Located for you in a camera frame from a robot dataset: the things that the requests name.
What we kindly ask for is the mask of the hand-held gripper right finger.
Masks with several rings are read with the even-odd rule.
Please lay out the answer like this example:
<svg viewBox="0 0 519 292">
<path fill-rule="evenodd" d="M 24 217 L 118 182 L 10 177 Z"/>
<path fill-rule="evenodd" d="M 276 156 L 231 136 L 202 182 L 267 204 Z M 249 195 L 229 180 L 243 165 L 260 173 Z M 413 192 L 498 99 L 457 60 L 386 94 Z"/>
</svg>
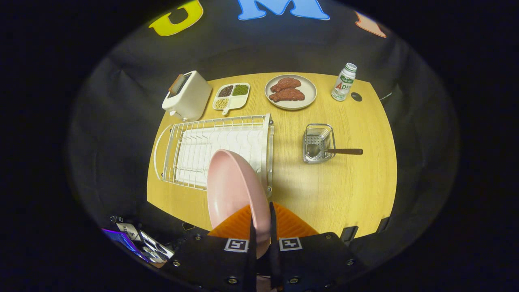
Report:
<svg viewBox="0 0 519 292">
<path fill-rule="evenodd" d="M 335 233 L 281 235 L 281 208 L 270 203 L 272 292 L 348 292 L 365 263 Z"/>
</svg>

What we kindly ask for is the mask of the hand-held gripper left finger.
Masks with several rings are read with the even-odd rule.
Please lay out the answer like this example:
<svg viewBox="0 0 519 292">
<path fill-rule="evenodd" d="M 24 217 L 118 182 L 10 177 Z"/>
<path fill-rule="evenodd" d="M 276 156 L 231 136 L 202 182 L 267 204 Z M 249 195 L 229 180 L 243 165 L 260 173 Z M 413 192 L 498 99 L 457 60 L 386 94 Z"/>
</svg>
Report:
<svg viewBox="0 0 519 292">
<path fill-rule="evenodd" d="M 239 209 L 221 227 L 244 231 L 245 236 L 188 237 L 168 262 L 168 272 L 196 291 L 255 292 L 257 240 L 250 206 Z"/>
</svg>

